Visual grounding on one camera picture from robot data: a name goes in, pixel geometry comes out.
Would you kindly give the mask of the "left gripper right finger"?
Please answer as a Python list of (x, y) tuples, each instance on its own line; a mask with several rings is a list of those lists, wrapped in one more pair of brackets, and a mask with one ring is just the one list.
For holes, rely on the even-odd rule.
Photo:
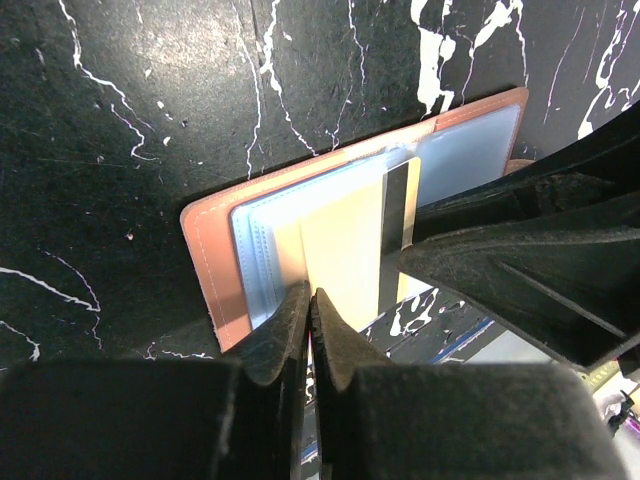
[(581, 379), (557, 364), (400, 365), (318, 290), (309, 323), (324, 479), (621, 479)]

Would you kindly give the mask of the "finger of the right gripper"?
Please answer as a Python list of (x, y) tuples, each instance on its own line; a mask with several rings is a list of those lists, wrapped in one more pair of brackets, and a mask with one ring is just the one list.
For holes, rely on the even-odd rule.
[(639, 343), (639, 110), (421, 208), (401, 272), (590, 370)]

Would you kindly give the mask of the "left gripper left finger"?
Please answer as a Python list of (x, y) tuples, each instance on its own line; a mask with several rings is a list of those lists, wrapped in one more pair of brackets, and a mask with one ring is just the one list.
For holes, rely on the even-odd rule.
[(5, 479), (294, 479), (311, 290), (214, 360), (59, 361), (1, 383)]

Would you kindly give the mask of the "gold magnetic stripe card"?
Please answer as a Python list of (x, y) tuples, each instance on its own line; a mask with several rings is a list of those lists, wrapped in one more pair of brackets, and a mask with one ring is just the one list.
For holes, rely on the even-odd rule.
[(338, 199), (274, 228), (282, 283), (325, 290), (360, 332), (405, 299), (408, 276), (396, 262), (413, 234), (421, 159), (391, 171), (357, 173)]

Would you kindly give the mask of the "pink leather card holder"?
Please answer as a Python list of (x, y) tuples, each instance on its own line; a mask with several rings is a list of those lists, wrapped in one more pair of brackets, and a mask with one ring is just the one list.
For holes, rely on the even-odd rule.
[(391, 171), (418, 157), (410, 246), (420, 207), (505, 175), (528, 96), (523, 87), (498, 93), (189, 204), (181, 227), (221, 350), (270, 319), (291, 287), (310, 285), (282, 283), (278, 224), (338, 199), (357, 173)]

